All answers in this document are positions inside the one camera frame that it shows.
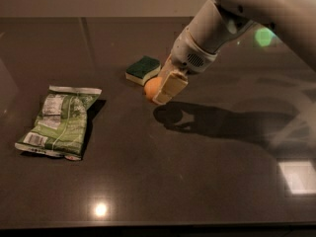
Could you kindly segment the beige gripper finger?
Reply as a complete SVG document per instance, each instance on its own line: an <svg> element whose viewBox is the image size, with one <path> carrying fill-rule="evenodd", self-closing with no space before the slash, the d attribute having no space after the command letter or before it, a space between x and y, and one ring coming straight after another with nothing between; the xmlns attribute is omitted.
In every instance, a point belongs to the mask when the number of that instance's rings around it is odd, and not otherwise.
<svg viewBox="0 0 316 237"><path fill-rule="evenodd" d="M165 105L182 92L188 85L188 78L181 72L172 71L163 80L152 101L157 105Z"/></svg>
<svg viewBox="0 0 316 237"><path fill-rule="evenodd" d="M172 63L172 56L169 55L164 65L162 66L158 77L162 83L171 80L179 74L179 69Z"/></svg>

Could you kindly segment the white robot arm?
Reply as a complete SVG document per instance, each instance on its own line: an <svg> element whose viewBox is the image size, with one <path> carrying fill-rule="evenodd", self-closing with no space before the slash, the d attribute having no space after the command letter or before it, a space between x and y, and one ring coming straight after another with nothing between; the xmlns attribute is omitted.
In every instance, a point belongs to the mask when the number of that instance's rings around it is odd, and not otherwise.
<svg viewBox="0 0 316 237"><path fill-rule="evenodd" d="M146 97L164 105L201 73L229 41L253 24L268 27L310 67L316 64L316 0L207 0L176 38L171 53Z"/></svg>

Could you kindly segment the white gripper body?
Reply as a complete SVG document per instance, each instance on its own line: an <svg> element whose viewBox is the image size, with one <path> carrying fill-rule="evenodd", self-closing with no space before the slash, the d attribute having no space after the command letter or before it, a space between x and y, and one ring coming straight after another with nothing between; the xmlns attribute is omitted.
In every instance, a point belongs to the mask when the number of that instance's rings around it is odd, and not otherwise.
<svg viewBox="0 0 316 237"><path fill-rule="evenodd" d="M199 47L188 28L176 38L171 49L171 62L174 66L190 73L202 73L216 59L217 55Z"/></svg>

